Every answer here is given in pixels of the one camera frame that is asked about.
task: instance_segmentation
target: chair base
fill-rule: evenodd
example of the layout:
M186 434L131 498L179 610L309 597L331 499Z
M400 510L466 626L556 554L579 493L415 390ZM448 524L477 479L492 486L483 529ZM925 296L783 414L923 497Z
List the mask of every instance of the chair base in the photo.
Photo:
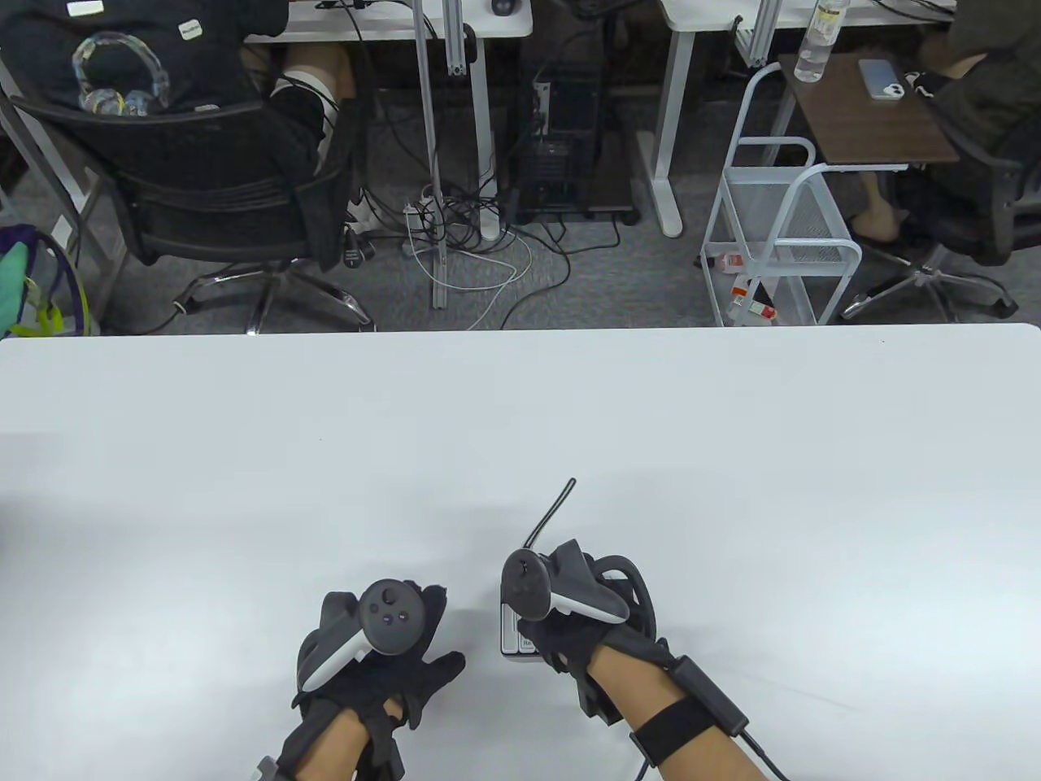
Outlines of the chair base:
M872 253L887 260L892 260L905 267L905 272L882 284L861 293L842 310L839 316L844 321L863 314L866 310L884 301L893 294L905 289L919 289L925 293L933 305L940 311L945 323L960 323L958 310L948 295L948 288L962 287L972 291L983 291L996 297L996 301L987 307L988 313L1000 320L1011 318L1019 309L1019 304L1009 295L1009 292L997 280L980 274L949 274L941 269L943 261L950 254L943 247L937 247L929 258L919 263L912 263L897 255L891 255L872 248Z
M375 331L376 322L365 311L361 303L347 291L304 271L308 262L310 260L307 258L297 258L282 262L234 264L215 274L204 274L188 283L188 286L174 300L174 306L188 314L202 307L202 304L195 298L200 291L234 282L262 282L263 288L260 299L246 325L246 333L255 336L263 329L268 313L282 287L296 285L318 292L326 299L331 299L342 306L350 314L351 320L354 321L357 330Z

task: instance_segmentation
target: person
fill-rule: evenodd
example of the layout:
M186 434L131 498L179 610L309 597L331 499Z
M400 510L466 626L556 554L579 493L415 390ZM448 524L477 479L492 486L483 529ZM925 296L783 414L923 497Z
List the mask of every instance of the person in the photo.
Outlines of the person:
M0 52L23 91L67 108L123 117L213 110L266 87L271 65L244 42L284 32L289 2L3 0ZM302 165L318 170L337 106L356 96L347 49L307 43L287 48L266 100ZM356 233L376 227L366 199L351 213Z
M925 40L919 68L907 77L968 137L993 152L1017 124L1041 110L1041 3L959 0L949 31ZM939 179L959 190L958 167ZM862 176L867 208L854 218L855 236L889 244L899 220L874 174Z
M392 774L372 773L374 764L380 765L374 758L381 751L376 744L387 746L386 739L376 739L373 733L386 738L406 723L414 729L426 704L451 684L466 663L459 652L431 662L423 660L445 613L447 597L441 586L421 590L410 585L420 591L426 609L421 640L401 656L369 654L361 662L348 664L315 691L298 696L295 702L301 706L302 724L283 746L277 762L281 777L350 781L357 771L359 781L395 778ZM665 647L626 625L553 611L541 622L519 622L518 629L558 672L581 675L579 671L587 671L633 731L669 708L691 702L661 664L648 660L668 656ZM313 634L305 639L301 659ZM718 728L697 731L660 762L664 781L764 781L747 755ZM683 739L681 732L676 742Z

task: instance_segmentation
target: black shirt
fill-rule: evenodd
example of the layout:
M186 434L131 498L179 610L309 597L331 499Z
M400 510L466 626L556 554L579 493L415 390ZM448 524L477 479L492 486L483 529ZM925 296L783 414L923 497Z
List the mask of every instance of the black shirt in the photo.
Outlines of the black shirt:
M937 94L937 103L994 150L1041 110L1041 0L959 0L949 43L956 61L987 58Z
M152 95L157 78L168 105L150 114L222 107L257 97L243 41L288 15L288 0L0 0L0 56L23 90L71 108L92 91ZM115 45L84 44L109 32Z

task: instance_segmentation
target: brown tabletop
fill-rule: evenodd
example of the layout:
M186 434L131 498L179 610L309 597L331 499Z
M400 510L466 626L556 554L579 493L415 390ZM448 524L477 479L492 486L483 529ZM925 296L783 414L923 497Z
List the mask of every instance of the brown tabletop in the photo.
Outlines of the brown tabletop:
M924 99L907 83L900 100L873 100L867 94L858 64L872 58L880 56L833 54L820 81L807 84L792 73L795 55L779 57L824 160L833 166L957 161Z

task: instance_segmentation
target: water bottle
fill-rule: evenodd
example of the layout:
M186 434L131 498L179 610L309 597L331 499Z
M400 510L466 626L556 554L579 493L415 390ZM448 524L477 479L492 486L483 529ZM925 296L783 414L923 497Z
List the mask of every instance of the water bottle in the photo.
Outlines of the water bottle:
M795 62L795 78L799 81L819 81L824 75L824 66L838 41L848 7L849 0L817 0Z

